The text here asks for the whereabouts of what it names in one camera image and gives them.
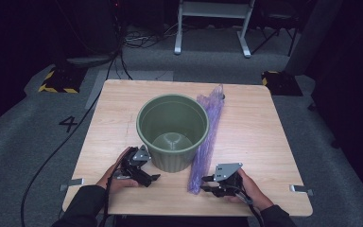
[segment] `chair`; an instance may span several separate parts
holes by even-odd
[[[303,13],[306,12],[307,6],[312,0],[307,0],[304,4],[293,4],[290,0],[261,0],[258,1],[257,25],[259,26],[266,37],[251,53],[254,54],[259,48],[266,44],[274,35],[279,35],[281,29],[285,29],[291,38],[291,44],[288,49],[287,56],[290,57],[293,49],[294,41],[296,40],[297,32],[302,27]],[[264,33],[264,28],[270,27],[274,31],[268,37]]]

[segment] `black sleeve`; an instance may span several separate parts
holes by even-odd
[[[296,227],[290,215],[278,205],[261,211],[261,216],[266,227]]]
[[[63,217],[52,227],[95,227],[95,219],[105,202],[105,189],[97,185],[81,187]]]

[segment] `purple plastic bag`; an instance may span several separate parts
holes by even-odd
[[[216,140],[217,126],[222,112],[224,101],[223,85],[218,85],[209,96],[197,96],[197,102],[208,114],[209,131],[204,142],[197,149],[196,156],[191,166],[190,179],[187,189],[190,193],[198,194],[202,184],[202,177],[208,174],[211,164],[214,143]]]

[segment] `green trash can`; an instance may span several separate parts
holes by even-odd
[[[137,116],[138,135],[152,163],[165,172],[179,172],[190,166],[208,131],[207,113],[188,96],[154,97]]]

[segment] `human hand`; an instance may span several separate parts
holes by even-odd
[[[256,207],[259,211],[265,210],[273,205],[273,202],[259,189],[257,184],[249,177],[246,172],[239,168],[237,173],[243,179],[243,186],[246,193],[252,199],[252,205]],[[238,197],[225,197],[226,200],[231,202],[242,202]]]
[[[114,169],[119,166],[120,162],[122,161],[122,158],[128,153],[128,151],[131,148],[128,147],[126,148],[117,158],[116,163],[114,163],[110,168],[108,168],[108,170],[105,172],[105,174],[102,176],[102,178],[96,183],[96,185],[103,187],[104,189],[107,188],[107,182],[108,179],[112,179],[112,173],[114,171]],[[117,180],[117,179],[112,179],[111,182],[111,191],[110,193],[114,193],[114,192],[118,192],[120,191],[123,187],[137,187],[138,183],[136,181],[134,181],[133,179],[124,179],[124,180]]]

